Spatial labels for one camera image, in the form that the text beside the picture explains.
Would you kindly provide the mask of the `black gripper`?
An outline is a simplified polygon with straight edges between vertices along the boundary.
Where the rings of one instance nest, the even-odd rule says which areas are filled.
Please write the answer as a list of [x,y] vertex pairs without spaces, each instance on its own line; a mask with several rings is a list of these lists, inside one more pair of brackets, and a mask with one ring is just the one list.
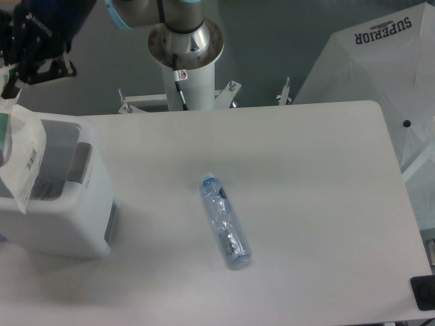
[[[28,85],[77,76],[69,60],[73,38],[83,27],[96,1],[20,1],[10,11],[1,10],[1,57],[8,80],[1,93],[13,99]],[[26,53],[31,61],[22,59]]]

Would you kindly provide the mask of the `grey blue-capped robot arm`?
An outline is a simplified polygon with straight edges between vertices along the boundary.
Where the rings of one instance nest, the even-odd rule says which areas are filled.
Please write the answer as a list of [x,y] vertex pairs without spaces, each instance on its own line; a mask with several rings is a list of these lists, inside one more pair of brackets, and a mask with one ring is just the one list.
[[[16,98],[22,87],[75,77],[69,60],[74,37],[96,1],[19,1],[1,11],[1,57],[11,66],[1,97]],[[192,33],[203,24],[201,1],[106,1],[119,29],[163,23],[178,34]]]

